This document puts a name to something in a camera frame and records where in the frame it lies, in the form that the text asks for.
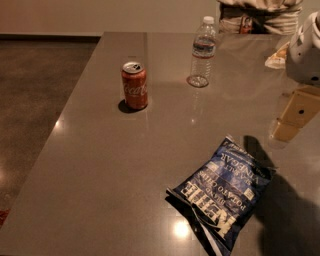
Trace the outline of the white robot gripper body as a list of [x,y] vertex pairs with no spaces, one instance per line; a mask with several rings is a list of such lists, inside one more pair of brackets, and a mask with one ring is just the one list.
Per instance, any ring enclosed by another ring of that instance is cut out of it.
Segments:
[[286,57],[287,76],[296,82],[320,85],[320,11],[311,13],[292,36]]

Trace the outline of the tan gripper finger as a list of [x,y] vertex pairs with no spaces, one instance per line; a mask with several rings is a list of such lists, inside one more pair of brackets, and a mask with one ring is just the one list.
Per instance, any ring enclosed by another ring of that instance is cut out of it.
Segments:
[[320,88],[301,85],[289,96],[284,110],[276,119],[271,138],[290,142],[320,112]]

